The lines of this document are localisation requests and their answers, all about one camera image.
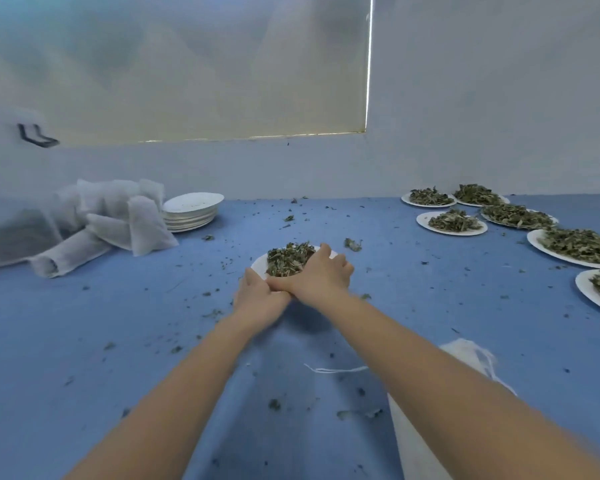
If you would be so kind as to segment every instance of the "person's left arm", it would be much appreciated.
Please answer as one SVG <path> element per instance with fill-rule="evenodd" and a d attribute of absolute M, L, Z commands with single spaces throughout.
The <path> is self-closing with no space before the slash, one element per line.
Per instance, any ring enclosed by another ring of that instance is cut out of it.
<path fill-rule="evenodd" d="M 247 269 L 234 311 L 145 396 L 64 480 L 176 480 L 243 348 L 275 322 L 290 301 Z"/>

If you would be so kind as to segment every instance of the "translucent panel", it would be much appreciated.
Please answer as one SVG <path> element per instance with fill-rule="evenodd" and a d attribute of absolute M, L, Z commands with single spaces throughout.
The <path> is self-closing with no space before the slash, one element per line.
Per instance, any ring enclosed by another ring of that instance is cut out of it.
<path fill-rule="evenodd" d="M 365 129 L 370 0 L 0 0 L 0 103 L 63 144 Z"/>

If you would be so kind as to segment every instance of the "table surface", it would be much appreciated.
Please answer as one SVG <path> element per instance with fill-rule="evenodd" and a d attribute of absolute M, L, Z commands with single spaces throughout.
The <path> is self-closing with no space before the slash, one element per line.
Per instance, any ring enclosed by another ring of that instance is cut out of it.
<path fill-rule="evenodd" d="M 600 233 L 600 195 L 511 200 Z M 178 234 L 177 248 L 115 250 L 54 280 L 0 269 L 0 479 L 67 472 L 213 329 L 206 315 L 231 310 L 252 260 L 289 241 L 341 252 L 346 237 L 363 247 L 346 250 L 353 293 L 433 343 L 486 347 L 520 398 L 600 453 L 600 308 L 575 287 L 583 268 L 491 223 L 474 237 L 430 232 L 416 224 L 423 211 L 397 198 L 226 201 L 213 223 Z M 292 306 L 241 355 L 185 478 L 402 478 L 379 380 L 305 363 L 363 365 L 323 317 Z M 375 419 L 336 416 L 378 408 Z"/>

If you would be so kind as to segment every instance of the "human arm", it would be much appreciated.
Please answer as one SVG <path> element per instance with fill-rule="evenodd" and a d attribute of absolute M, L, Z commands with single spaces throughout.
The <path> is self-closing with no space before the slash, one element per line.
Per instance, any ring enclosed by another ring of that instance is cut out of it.
<path fill-rule="evenodd" d="M 600 460 L 540 412 L 350 295 L 352 266 L 330 253 L 267 282 L 327 316 L 455 480 L 600 480 Z"/>
<path fill-rule="evenodd" d="M 177 480 L 205 428 L 233 364 L 250 339 L 288 305 L 252 270 L 221 320 L 64 480 Z"/>

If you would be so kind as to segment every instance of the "black metal hook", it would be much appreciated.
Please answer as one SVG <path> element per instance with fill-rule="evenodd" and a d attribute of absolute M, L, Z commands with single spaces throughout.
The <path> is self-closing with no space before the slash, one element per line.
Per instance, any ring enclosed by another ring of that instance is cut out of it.
<path fill-rule="evenodd" d="M 33 128 L 36 130 L 36 135 L 38 135 L 40 141 L 28 137 L 25 126 L 21 123 L 18 123 L 18 131 L 20 132 L 20 138 L 29 143 L 33 143 L 36 146 L 40 146 L 41 148 L 51 148 L 56 144 L 60 144 L 60 142 L 56 140 L 56 138 L 50 138 L 48 136 L 43 135 L 42 131 L 40 130 L 40 126 L 33 125 Z"/>

